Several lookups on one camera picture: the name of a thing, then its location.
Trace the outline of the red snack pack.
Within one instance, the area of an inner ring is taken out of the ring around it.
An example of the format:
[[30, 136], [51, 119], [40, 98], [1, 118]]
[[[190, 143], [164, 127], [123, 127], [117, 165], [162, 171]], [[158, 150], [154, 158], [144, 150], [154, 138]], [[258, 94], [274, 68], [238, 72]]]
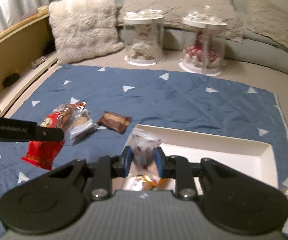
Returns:
[[[41, 123], [44, 128], [57, 128], [60, 112], [49, 114]], [[64, 146], [62, 141], [31, 141], [29, 142], [26, 155], [21, 159], [33, 166], [51, 171], [55, 157]]]

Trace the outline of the orange snack pack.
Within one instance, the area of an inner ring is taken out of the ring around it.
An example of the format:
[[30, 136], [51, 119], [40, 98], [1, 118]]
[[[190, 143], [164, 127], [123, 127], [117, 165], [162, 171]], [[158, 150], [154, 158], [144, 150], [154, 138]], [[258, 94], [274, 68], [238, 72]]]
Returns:
[[169, 179], [161, 179], [149, 175], [136, 176], [131, 179], [130, 190], [132, 191], [153, 191], [162, 190], [169, 183]]
[[59, 105], [52, 113], [56, 114], [54, 128], [61, 128], [66, 132], [74, 123], [77, 116], [79, 116], [87, 104], [85, 102], [66, 103]]

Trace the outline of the small clear candy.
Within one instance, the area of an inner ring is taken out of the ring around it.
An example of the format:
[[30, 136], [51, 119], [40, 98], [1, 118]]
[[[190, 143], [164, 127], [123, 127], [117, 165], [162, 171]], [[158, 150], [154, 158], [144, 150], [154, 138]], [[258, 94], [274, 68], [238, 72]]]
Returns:
[[147, 167], [154, 161], [154, 149], [160, 146], [162, 139], [157, 135], [140, 128], [134, 128], [130, 135], [128, 146], [133, 153], [129, 176], [145, 175]]

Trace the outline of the brown gold snack bar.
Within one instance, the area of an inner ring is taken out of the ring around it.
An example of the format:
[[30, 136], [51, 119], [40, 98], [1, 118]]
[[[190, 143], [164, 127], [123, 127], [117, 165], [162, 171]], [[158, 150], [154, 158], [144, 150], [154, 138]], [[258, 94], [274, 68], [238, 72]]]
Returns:
[[129, 116], [123, 116], [113, 112], [105, 112], [99, 118], [97, 124], [122, 134], [130, 125], [131, 121], [132, 118]]

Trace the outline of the clear pastry cake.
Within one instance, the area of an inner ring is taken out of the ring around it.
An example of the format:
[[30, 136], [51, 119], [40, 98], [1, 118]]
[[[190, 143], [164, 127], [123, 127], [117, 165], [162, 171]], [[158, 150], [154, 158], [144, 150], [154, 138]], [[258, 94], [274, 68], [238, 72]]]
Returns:
[[87, 109], [78, 111], [73, 116], [73, 122], [69, 128], [69, 138], [72, 145], [76, 145], [83, 141], [86, 137], [99, 129], [99, 125], [95, 123]]

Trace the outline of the white shallow cardboard box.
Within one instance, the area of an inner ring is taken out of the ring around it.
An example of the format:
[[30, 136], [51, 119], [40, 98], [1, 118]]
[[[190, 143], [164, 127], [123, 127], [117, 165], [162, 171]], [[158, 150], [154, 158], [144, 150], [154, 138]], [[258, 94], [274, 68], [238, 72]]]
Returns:
[[210, 158], [272, 187], [279, 187], [274, 150], [270, 144], [158, 126], [136, 127], [161, 138], [161, 148], [166, 156], [179, 155], [191, 163]]

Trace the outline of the black item on shelf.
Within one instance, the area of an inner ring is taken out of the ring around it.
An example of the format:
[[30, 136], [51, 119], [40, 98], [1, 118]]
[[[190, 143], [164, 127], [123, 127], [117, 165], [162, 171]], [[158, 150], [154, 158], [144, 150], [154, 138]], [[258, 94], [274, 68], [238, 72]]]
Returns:
[[4, 88], [10, 87], [19, 79], [20, 79], [20, 75], [18, 73], [13, 73], [4, 79], [3, 87]]

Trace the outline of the blue quilted triangle mat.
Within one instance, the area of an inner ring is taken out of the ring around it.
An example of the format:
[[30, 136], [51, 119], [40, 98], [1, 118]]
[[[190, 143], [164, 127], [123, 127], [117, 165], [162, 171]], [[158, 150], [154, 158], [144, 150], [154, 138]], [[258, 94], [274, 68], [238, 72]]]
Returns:
[[134, 126], [143, 124], [271, 144], [278, 185], [288, 185], [288, 125], [278, 97], [267, 90], [185, 72], [66, 64], [13, 118], [41, 123], [56, 107], [70, 102], [86, 103], [93, 120], [109, 111], [132, 121], [122, 134], [102, 129], [77, 145], [67, 142], [54, 167], [77, 158], [92, 163], [119, 154]]

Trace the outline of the fluffy white pillow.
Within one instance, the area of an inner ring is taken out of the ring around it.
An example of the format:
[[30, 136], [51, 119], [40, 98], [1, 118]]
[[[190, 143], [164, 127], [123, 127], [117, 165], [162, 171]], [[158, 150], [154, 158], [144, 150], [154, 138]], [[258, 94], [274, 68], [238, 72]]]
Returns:
[[61, 0], [48, 6], [59, 64], [115, 53], [124, 48], [117, 31], [115, 0]]

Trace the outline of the clear case red plush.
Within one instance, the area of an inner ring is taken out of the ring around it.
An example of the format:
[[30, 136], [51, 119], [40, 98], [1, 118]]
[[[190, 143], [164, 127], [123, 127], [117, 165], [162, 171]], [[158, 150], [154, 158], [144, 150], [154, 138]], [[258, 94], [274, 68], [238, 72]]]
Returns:
[[217, 76], [222, 72], [227, 23], [209, 5], [182, 17], [182, 59], [179, 67], [192, 74]]

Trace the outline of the clear case white plush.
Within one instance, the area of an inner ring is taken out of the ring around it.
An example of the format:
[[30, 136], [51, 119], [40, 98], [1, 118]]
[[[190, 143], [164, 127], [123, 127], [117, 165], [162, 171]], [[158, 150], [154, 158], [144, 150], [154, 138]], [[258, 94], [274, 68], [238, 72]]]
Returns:
[[162, 10], [147, 9], [127, 12], [121, 32], [125, 61], [134, 66], [153, 66], [164, 61], [164, 14]]

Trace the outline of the beige textured pillow left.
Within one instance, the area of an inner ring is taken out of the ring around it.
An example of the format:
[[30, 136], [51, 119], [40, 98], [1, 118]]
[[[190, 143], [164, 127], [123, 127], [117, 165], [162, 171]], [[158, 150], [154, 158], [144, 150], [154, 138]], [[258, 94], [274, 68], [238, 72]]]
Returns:
[[211, 7], [211, 15], [227, 23], [225, 38], [241, 43], [244, 27], [233, 0], [124, 0], [117, 16], [117, 25], [123, 25], [127, 12], [154, 9], [163, 11], [164, 26], [182, 28], [182, 17], [195, 11], [204, 12], [207, 5]]

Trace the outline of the beige textured pillow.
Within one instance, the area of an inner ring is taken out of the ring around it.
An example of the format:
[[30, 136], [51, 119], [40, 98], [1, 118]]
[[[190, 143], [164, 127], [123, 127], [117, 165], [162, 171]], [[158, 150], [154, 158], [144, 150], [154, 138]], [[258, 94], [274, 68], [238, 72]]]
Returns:
[[163, 11], [164, 26], [182, 28], [182, 17], [195, 11], [204, 12], [207, 5], [211, 7], [211, 15], [227, 23], [225, 38], [241, 43], [244, 27], [233, 0], [124, 0], [117, 16], [117, 25], [123, 25], [127, 12], [154, 9]]
[[246, 0], [246, 28], [288, 49], [288, 12], [269, 0]]

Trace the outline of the beige textured pillow right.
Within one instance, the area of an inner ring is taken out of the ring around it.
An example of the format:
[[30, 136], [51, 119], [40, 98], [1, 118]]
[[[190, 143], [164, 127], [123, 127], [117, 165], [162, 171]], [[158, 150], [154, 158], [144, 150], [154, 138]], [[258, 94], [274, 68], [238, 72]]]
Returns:
[[246, 0], [246, 28], [288, 49], [288, 12], [269, 0]]

